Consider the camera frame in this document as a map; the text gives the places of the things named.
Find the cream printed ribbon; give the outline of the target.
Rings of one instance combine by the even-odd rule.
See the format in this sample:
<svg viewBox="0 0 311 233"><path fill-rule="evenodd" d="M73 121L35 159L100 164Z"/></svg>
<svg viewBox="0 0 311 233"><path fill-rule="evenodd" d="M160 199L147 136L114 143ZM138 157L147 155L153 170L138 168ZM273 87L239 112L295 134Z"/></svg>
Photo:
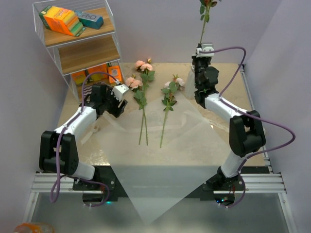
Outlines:
<svg viewBox="0 0 311 233"><path fill-rule="evenodd" d="M100 126L98 125L98 123L96 122L92 123L89 129L87 130L87 132L81 138L80 140L81 145L84 145L91 138L93 134L99 131L99 129L100 129Z"/></svg>

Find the white wrapping paper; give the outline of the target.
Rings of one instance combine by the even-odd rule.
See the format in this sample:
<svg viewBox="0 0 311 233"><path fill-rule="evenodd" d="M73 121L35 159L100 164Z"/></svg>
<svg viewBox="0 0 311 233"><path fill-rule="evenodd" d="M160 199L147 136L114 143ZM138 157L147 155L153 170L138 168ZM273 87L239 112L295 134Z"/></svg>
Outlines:
<svg viewBox="0 0 311 233"><path fill-rule="evenodd" d="M125 184L185 182L177 197L150 194L138 198L127 187L129 199L145 224L152 223L195 187L212 177L229 155L229 145L211 127L209 121L182 94L168 113L162 148L160 138L165 112L160 99L146 106L148 145L143 128L138 144L142 111L123 113L119 118L103 114L100 129L94 134L117 178Z"/></svg>

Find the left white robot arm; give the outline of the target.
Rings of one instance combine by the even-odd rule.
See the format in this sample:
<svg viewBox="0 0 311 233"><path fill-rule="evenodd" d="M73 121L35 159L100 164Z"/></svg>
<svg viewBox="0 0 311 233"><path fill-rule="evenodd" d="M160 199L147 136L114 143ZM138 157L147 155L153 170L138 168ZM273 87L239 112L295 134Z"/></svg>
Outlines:
<svg viewBox="0 0 311 233"><path fill-rule="evenodd" d="M45 131L40 139L39 167L45 172L55 173L55 187L60 188L61 175L84 179L89 190L100 187L101 179L96 168L79 160L77 143L85 131L104 112L119 117L127 105L124 94L129 88L124 84L111 87L95 84L90 94L84 95L74 115L53 131Z"/></svg>

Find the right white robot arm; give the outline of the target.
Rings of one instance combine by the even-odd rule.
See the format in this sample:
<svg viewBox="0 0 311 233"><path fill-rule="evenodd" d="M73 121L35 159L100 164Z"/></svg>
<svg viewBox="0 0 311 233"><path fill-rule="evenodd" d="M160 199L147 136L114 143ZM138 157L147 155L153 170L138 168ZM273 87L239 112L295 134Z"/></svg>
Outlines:
<svg viewBox="0 0 311 233"><path fill-rule="evenodd" d="M247 156L263 147L266 138L257 111L239 109L216 90L219 71L210 65L213 55L212 44L200 43L192 56L196 89L194 97L197 104L229 123L230 154L218 168L217 173L207 181L210 189L227 191L240 181L240 172L247 161Z"/></svg>

